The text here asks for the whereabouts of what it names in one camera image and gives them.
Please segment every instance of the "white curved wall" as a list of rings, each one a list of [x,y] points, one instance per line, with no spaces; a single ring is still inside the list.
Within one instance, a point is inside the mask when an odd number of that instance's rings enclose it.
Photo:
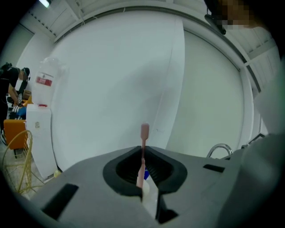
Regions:
[[[157,12],[126,12],[94,20],[64,38],[51,56],[70,68],[52,104],[58,166],[141,144],[165,148],[184,72],[182,21]]]
[[[244,117],[240,73],[216,48],[185,32],[185,73],[167,149],[206,157],[218,143],[237,149]],[[217,149],[213,157],[227,153]]]

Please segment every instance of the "ceiling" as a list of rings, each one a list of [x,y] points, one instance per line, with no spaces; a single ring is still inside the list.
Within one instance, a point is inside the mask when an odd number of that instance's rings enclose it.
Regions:
[[[52,0],[48,8],[39,1],[36,2],[24,18],[36,23],[56,42],[72,32],[74,27],[84,26],[89,20],[95,20],[97,15],[117,8],[124,11],[126,6],[171,8],[202,21],[205,21],[204,15],[207,11],[204,0]],[[280,64],[278,49],[270,33],[263,28],[253,28],[227,30],[225,36],[245,57],[245,66],[251,67],[260,89],[265,88],[274,78]]]

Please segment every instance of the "ceiling light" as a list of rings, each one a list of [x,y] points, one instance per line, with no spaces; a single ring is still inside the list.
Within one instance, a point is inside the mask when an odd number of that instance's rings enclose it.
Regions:
[[[39,0],[46,8],[49,7],[50,0]]]

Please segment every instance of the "pink toothbrush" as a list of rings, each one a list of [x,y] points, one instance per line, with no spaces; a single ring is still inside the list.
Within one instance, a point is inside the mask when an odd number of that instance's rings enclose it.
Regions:
[[[143,177],[144,171],[146,168],[145,160],[144,160],[144,151],[146,147],[146,140],[148,139],[148,134],[150,131],[150,126],[147,123],[143,123],[141,126],[141,139],[142,139],[142,166],[138,171],[138,179],[137,179],[137,186],[143,188]]]

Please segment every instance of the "black shirt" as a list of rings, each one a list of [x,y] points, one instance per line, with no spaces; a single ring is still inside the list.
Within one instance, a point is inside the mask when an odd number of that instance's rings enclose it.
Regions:
[[[11,67],[10,69],[6,70],[1,76],[0,76],[0,95],[6,96],[6,93],[8,92],[9,84],[13,88],[15,88],[18,76],[19,76],[20,69],[17,67]]]

